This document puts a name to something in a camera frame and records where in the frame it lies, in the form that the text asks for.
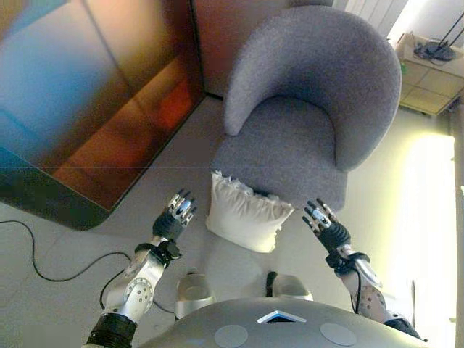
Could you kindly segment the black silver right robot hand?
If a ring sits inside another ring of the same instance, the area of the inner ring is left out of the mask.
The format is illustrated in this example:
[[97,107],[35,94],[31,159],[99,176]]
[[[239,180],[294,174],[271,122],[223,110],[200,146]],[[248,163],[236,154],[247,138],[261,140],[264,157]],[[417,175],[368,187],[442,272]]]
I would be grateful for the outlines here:
[[317,240],[328,253],[351,244],[348,230],[338,221],[332,209],[320,198],[316,199],[318,206],[307,201],[302,220],[313,232]]

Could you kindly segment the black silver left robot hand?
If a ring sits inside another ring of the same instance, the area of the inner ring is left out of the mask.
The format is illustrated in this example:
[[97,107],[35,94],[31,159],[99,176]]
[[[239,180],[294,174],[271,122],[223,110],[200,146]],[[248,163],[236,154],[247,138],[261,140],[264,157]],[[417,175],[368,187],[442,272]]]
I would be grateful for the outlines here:
[[190,191],[185,192],[183,188],[178,191],[154,221],[153,238],[161,241],[176,241],[194,217],[195,201]]

